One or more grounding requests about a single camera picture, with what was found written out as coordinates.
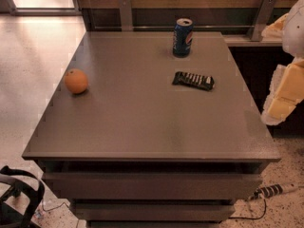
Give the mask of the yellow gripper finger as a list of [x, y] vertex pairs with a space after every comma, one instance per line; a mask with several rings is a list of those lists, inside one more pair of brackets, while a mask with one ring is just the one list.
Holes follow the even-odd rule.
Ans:
[[304, 61], [278, 65], [269, 89], [261, 120], [267, 125], [278, 125], [304, 100]]
[[275, 20], [271, 25], [267, 26], [262, 32], [261, 35], [263, 38], [281, 38], [282, 31], [284, 28], [284, 23], [287, 19], [288, 13], [280, 16]]

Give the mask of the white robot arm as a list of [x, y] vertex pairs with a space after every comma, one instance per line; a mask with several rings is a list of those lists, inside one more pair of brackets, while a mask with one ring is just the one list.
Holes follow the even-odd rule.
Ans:
[[262, 37], [281, 38], [283, 51], [294, 57], [287, 66], [276, 67], [261, 114], [265, 124], [278, 125], [304, 100], [304, 0], [267, 26]]

